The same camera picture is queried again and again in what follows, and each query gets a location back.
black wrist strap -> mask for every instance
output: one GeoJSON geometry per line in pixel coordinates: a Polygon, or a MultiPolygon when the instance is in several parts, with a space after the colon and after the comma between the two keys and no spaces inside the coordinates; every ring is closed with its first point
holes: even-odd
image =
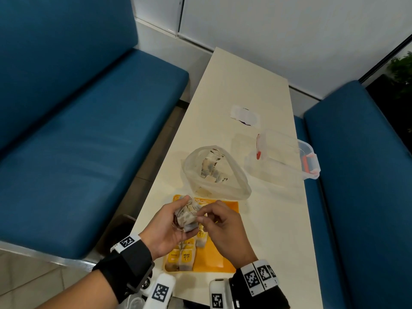
{"type": "Polygon", "coordinates": [[[235,308],[238,308],[237,302],[240,308],[290,308],[279,288],[278,279],[266,260],[258,260],[236,270],[229,282],[235,308]]]}
{"type": "Polygon", "coordinates": [[[100,270],[104,275],[120,304],[140,290],[153,266],[152,255],[146,245],[142,241],[133,241],[120,253],[113,250],[93,270],[100,270]]]}

blue bench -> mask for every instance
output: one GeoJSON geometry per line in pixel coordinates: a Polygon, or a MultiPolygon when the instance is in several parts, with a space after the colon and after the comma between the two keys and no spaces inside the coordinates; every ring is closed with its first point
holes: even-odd
{"type": "Polygon", "coordinates": [[[130,0],[0,0],[0,240],[96,244],[188,83],[133,49],[130,0]]]}
{"type": "Polygon", "coordinates": [[[323,307],[412,308],[412,156],[359,82],[295,117],[323,307]]]}

right hand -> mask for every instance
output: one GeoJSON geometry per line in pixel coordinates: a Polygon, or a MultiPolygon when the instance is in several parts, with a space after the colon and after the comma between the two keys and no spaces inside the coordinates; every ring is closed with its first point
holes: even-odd
{"type": "Polygon", "coordinates": [[[249,243],[240,214],[230,209],[224,202],[216,201],[203,206],[198,212],[197,222],[201,223],[205,232],[219,253],[239,269],[258,258],[249,243]]]}

floor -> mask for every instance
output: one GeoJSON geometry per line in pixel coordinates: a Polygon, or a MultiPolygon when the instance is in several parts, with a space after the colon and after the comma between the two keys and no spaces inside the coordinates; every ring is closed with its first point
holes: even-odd
{"type": "MultiPolygon", "coordinates": [[[[176,106],[115,216],[137,217],[173,141],[186,109],[176,106]]],[[[85,271],[0,250],[0,309],[33,309],[87,274],[85,271]]],[[[176,299],[172,307],[180,307],[176,299]]]]}

metal frame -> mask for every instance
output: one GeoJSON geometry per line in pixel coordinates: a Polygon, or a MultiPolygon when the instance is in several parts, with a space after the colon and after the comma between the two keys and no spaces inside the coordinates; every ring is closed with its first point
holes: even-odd
{"type": "Polygon", "coordinates": [[[41,253],[33,249],[29,249],[26,247],[14,245],[14,244],[2,242],[2,241],[0,241],[0,250],[5,250],[5,251],[8,251],[14,254],[22,254],[24,256],[41,259],[44,261],[56,263],[58,265],[78,268],[78,269],[81,269],[87,272],[91,272],[93,267],[96,265],[96,262],[94,261],[61,258],[61,257],[53,256],[51,254],[41,253]]]}

